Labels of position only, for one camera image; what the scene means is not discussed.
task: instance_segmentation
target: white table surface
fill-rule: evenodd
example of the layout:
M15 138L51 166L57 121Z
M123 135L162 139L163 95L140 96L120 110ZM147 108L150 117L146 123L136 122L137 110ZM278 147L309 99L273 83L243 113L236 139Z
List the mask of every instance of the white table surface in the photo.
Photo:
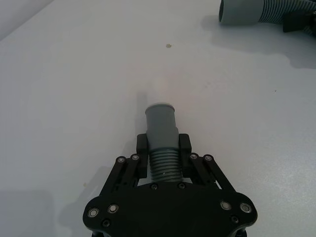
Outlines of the white table surface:
M218 8L55 0L0 42L0 236L89 237L83 209L157 100L253 200L249 237L315 236L315 39Z

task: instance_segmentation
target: screw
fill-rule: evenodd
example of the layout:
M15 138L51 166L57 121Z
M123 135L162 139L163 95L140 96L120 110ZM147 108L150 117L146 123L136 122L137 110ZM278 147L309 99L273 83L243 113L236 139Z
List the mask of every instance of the screw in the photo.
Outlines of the screw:
M212 157L206 156L206 157L204 157L204 159L207 160L207 161L210 161L210 160L212 160Z
M99 213L99 209L94 207L88 211L88 217L96 217Z
M110 220L109 219L105 219L103 222L102 222L102 226L103 227L109 227L110 226Z
M250 213L252 211L251 206L247 203L240 204L240 208L245 213Z
M157 190L158 189L158 185L157 184L152 184L150 187L153 190Z
M134 156L132 157L132 159L133 159L133 160L138 160L138 159L139 159L139 156L138 156L138 155L134 155Z
M233 223L235 223L235 224L238 224L239 219L238 219L238 217L236 217L236 216L232 216L232 217L231 217L231 221L232 221Z
M124 161L125 161L124 158L122 158L122 157L118 158L118 163L123 163Z
M112 205L109 206L108 212L109 213L116 213L118 211L118 209L119 209L118 205L112 204Z
M190 158L191 159L196 159L196 158L198 158L196 155L194 155L194 154L192 154L192 155L190 155Z
M230 210L232 208L232 206L226 201L222 201L221 202L221 207L222 207L222 209L224 209L226 211L228 211L228 210Z
M186 185L184 183L178 184L179 189L185 189Z

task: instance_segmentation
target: gray hose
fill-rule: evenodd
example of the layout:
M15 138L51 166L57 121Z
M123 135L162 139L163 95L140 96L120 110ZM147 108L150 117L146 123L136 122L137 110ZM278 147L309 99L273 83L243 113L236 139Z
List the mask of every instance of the gray hose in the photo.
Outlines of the gray hose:
M316 11L316 0L222 0L219 21L225 25L282 24L283 15L296 10ZM309 26L304 32L313 34Z
M146 109L146 118L153 181L181 181L179 131L174 108L169 104L152 105Z

